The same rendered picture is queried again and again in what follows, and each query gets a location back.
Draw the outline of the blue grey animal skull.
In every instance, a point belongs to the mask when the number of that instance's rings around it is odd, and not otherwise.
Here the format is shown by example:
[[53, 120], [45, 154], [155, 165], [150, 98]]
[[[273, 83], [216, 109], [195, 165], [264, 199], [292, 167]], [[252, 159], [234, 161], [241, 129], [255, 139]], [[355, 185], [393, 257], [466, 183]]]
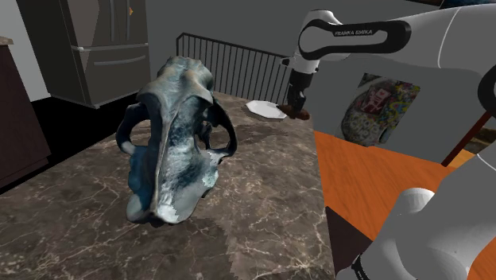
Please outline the blue grey animal skull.
[[237, 135], [213, 85], [200, 60], [170, 57], [126, 108], [115, 138], [130, 156], [130, 222], [185, 221], [215, 186], [219, 164], [236, 152]]

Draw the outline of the grey refrigerator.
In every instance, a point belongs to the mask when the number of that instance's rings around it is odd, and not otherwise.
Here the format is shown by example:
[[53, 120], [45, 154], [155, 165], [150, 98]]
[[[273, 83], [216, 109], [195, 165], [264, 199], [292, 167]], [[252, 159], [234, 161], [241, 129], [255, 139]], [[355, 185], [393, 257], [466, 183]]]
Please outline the grey refrigerator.
[[145, 0], [16, 0], [48, 93], [98, 108], [150, 81]]

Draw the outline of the colourful wall picture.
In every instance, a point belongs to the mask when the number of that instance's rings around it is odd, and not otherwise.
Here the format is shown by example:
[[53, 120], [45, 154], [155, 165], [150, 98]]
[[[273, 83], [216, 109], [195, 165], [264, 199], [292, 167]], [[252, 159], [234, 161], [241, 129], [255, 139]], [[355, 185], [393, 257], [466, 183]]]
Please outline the colourful wall picture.
[[364, 74], [335, 135], [360, 146], [385, 144], [419, 92], [415, 84]]

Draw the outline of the dark red slanted bar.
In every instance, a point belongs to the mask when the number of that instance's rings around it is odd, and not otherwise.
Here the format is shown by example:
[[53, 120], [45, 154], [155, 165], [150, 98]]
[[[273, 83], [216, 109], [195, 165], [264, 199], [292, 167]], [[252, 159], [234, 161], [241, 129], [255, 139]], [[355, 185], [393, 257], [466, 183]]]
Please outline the dark red slanted bar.
[[481, 130], [481, 128], [486, 124], [486, 122], [491, 117], [492, 115], [489, 112], [485, 112], [480, 117], [480, 119], [475, 123], [475, 125], [462, 137], [462, 139], [450, 152], [450, 154], [441, 162], [441, 165], [447, 167], [460, 153], [460, 151], [465, 147], [465, 145]]

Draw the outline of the black metal railing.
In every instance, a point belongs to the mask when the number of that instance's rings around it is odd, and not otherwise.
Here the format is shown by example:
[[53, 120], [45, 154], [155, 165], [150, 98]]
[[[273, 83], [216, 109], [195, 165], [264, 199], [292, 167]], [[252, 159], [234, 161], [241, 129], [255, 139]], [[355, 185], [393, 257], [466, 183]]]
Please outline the black metal railing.
[[286, 101], [290, 70], [282, 55], [191, 33], [176, 38], [176, 55], [201, 60], [215, 78], [214, 90], [248, 100]]

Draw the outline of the dark brown cabinet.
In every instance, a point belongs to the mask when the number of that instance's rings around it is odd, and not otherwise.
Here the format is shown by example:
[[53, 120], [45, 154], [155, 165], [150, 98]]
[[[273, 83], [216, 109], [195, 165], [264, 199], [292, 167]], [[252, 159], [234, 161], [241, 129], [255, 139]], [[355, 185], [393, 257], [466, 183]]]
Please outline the dark brown cabinet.
[[10, 51], [0, 36], [0, 189], [48, 164], [51, 154]]

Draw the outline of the white plate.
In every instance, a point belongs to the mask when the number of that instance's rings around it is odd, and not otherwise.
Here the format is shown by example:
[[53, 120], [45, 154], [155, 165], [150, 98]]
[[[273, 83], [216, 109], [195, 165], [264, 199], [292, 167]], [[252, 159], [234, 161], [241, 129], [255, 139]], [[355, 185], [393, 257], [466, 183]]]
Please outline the white plate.
[[246, 104], [248, 110], [267, 119], [285, 119], [287, 115], [277, 108], [275, 103], [264, 100], [252, 100]]

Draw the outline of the brown oval object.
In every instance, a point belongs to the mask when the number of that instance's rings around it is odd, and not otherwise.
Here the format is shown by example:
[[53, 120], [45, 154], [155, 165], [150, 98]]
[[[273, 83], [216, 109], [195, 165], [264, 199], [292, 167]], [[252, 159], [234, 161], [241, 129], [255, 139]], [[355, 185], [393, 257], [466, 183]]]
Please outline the brown oval object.
[[296, 111], [291, 105], [288, 104], [277, 105], [277, 108], [291, 119], [300, 119], [300, 120], [310, 119], [310, 114], [305, 109]]

